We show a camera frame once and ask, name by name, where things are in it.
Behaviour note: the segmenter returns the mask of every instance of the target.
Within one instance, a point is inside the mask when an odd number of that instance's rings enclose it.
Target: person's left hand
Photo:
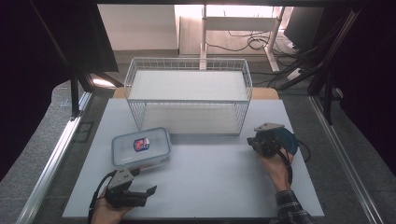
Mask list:
[[[106,188],[96,200],[91,224],[118,224],[132,207],[114,208],[105,198]]]

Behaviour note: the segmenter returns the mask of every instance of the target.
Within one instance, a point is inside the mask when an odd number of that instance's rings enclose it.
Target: wire rack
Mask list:
[[[133,58],[124,93],[139,131],[240,134],[252,84],[243,59]]]

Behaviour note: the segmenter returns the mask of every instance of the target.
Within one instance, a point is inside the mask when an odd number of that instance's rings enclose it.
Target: white table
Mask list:
[[[146,207],[135,208],[125,218],[277,217],[275,189],[246,140],[264,122],[281,123],[292,131],[282,101],[252,100],[240,136],[172,135],[171,160],[142,170],[130,188],[143,192],[157,185],[157,191]],[[63,217],[88,215],[93,192],[114,169],[111,140],[136,131],[126,100],[110,99]],[[292,167],[292,189],[303,208],[314,217],[324,216],[300,151]]]

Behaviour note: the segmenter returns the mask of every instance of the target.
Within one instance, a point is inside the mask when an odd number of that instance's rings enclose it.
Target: container lid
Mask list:
[[[117,136],[111,147],[114,165],[121,166],[166,156],[171,151],[171,142],[165,128],[156,128]]]

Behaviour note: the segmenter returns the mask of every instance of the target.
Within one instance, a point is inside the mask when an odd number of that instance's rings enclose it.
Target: white desk leg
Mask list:
[[[274,29],[271,33],[268,45],[267,47],[265,47],[265,53],[267,54],[267,58],[268,61],[270,62],[273,72],[279,71],[279,67],[277,66],[276,59],[274,57],[274,43],[276,41],[277,31],[279,30],[280,23],[282,22],[282,17],[284,12],[285,12],[285,8],[282,7],[279,11],[279,14],[276,17]]]
[[[202,15],[202,41],[200,59],[200,70],[206,70],[206,5],[204,5]]]

